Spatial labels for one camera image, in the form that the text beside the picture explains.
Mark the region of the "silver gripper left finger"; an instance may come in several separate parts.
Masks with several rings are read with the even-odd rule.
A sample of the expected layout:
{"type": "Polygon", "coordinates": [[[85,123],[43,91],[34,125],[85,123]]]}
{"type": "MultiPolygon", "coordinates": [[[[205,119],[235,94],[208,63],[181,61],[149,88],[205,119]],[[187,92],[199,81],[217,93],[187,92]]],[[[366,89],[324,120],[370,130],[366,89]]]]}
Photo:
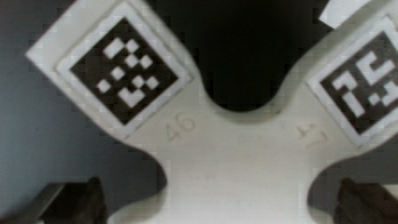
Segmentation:
{"type": "Polygon", "coordinates": [[[101,180],[50,183],[22,212],[0,224],[107,224],[101,180]]]}

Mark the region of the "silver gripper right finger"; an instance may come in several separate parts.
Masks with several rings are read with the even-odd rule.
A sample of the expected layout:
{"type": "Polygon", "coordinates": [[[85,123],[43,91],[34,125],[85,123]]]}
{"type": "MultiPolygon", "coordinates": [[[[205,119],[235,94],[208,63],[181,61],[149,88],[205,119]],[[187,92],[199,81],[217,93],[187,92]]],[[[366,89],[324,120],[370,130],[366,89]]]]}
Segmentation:
{"type": "Polygon", "coordinates": [[[341,180],[334,224],[398,224],[398,198],[379,183],[341,180]]]}

